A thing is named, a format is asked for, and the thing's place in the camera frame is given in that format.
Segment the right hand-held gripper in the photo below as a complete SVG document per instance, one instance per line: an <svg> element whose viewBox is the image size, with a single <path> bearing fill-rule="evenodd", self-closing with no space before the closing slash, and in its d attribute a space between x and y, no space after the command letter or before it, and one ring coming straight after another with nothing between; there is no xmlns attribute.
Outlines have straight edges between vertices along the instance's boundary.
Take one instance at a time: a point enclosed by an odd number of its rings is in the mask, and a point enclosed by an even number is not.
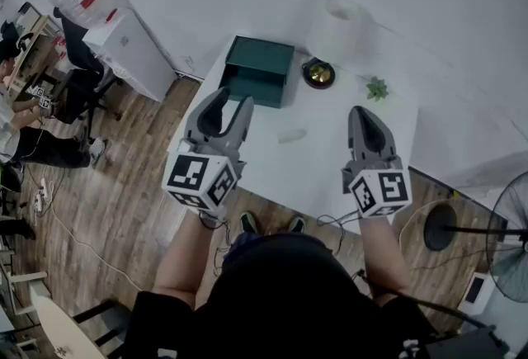
<svg viewBox="0 0 528 359"><path fill-rule="evenodd" d="M354 161L342 169L343 193L351 193L361 218L390 216L413 203L410 174L396 154L389 127L372 111L354 106L348 116ZM382 159L363 159L364 146Z"/></svg>

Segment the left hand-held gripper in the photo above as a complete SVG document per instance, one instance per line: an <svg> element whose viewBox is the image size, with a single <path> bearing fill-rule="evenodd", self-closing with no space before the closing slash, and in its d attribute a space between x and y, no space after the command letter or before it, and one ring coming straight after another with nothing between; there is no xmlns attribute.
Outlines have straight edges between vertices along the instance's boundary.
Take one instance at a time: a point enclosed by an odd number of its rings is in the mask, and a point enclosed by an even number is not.
<svg viewBox="0 0 528 359"><path fill-rule="evenodd" d="M164 191L210 220L223 220L227 214L226 201L245 166L239 150L247 138L254 111L254 100L245 97L221 133L228 99L229 90L221 87L191 111L186 121L186 138L173 139L169 145L162 181Z"/></svg>

